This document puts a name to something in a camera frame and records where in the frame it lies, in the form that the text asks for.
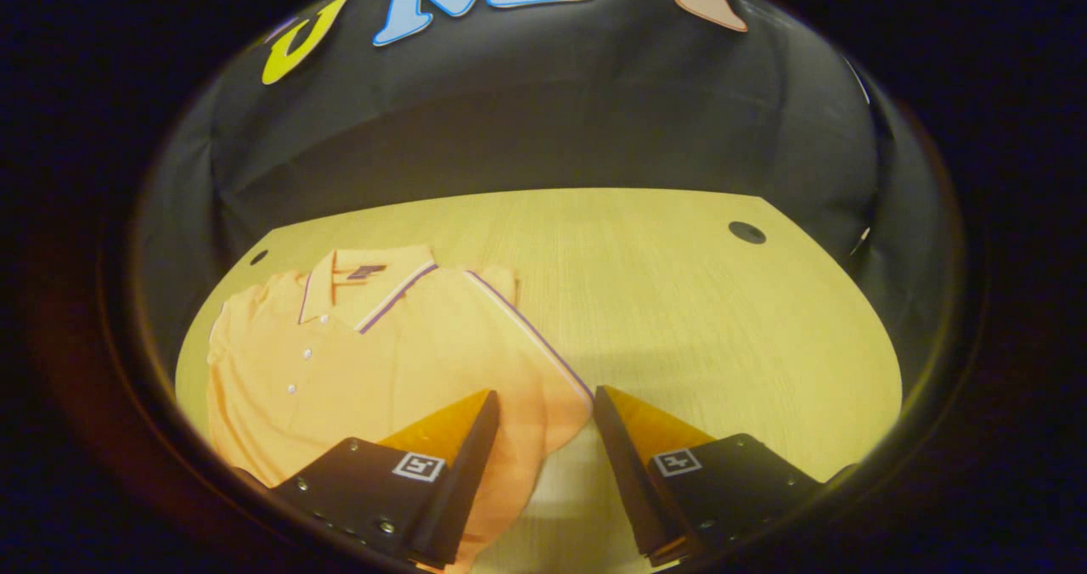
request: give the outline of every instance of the shirt collar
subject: shirt collar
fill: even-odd
[[[430,248],[334,249],[310,272],[298,323],[334,315],[365,332],[412,284],[436,269]]]

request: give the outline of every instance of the polo shirt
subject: polo shirt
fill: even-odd
[[[493,389],[499,426],[457,570],[520,515],[544,459],[591,415],[590,389],[510,302],[509,269],[446,269],[427,246],[333,250],[232,296],[210,335],[209,428],[267,486],[346,437],[380,439]],[[436,450],[434,457],[449,458]]]

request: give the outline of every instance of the wooden table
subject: wooden table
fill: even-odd
[[[752,245],[728,229],[763,230]],[[177,400],[207,432],[207,335],[223,300],[333,248],[430,245],[438,264],[511,265],[517,307],[590,388],[613,385],[715,437],[746,432],[816,481],[895,423],[901,378],[838,264],[762,199],[645,188],[454,196],[268,233],[193,320]],[[255,265],[250,260],[267,250]],[[594,424],[548,459],[473,572],[648,572]]]

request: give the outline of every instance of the black fabric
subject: black fabric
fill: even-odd
[[[674,0],[478,0],[462,17],[424,2],[427,29],[374,48],[389,0],[350,0],[273,86],[267,45],[241,52],[175,133],[140,216],[157,264],[138,280],[167,366],[217,276],[268,229],[440,196],[691,188],[761,196],[862,266],[908,388],[934,325],[924,300],[944,296],[923,275],[945,260],[938,228],[908,225],[937,211],[930,187],[909,184],[927,163],[899,118],[880,141],[830,43],[771,2],[729,2],[748,33]],[[874,215],[873,260],[850,257]]]

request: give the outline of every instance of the orange polo shirt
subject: orange polo shirt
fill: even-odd
[[[210,338],[214,449],[271,487],[346,437],[377,442],[493,389],[499,427],[450,569],[465,570],[591,414],[590,389],[514,295],[511,271],[438,267],[425,246],[333,250],[237,292]]]

